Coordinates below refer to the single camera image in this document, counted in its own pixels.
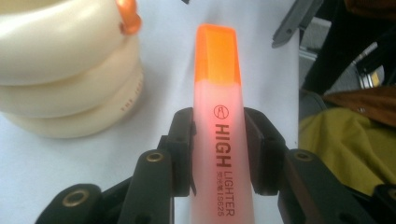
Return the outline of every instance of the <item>table surface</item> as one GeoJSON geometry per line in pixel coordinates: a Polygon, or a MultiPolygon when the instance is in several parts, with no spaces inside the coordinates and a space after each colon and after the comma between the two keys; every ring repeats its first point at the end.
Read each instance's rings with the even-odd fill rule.
{"type": "MultiPolygon", "coordinates": [[[[289,148],[298,141],[298,36],[272,49],[291,0],[138,0],[145,84],[120,122],[75,139],[28,133],[0,116],[0,223],[34,223],[63,189],[109,189],[131,176],[137,158],[158,145],[178,110],[192,106],[194,41],[201,23],[237,32],[244,104],[263,112],[289,148]]],[[[176,224],[189,223],[189,198],[176,198],[176,224]]],[[[282,223],[277,197],[254,196],[256,223],[282,223]]]]}

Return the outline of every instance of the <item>stacked tape roll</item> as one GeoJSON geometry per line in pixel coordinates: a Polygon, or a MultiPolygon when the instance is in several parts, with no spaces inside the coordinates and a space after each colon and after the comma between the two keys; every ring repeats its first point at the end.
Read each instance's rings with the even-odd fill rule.
{"type": "Polygon", "coordinates": [[[2,3],[0,111],[48,137],[111,126],[142,89],[139,27],[134,0],[2,3]]]}

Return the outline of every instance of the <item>highlighter barrel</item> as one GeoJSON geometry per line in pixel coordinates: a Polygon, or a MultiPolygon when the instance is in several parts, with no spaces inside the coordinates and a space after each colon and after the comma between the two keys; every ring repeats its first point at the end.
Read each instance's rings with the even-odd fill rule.
{"type": "Polygon", "coordinates": [[[197,33],[191,223],[254,223],[236,34],[202,25],[197,33]]]}

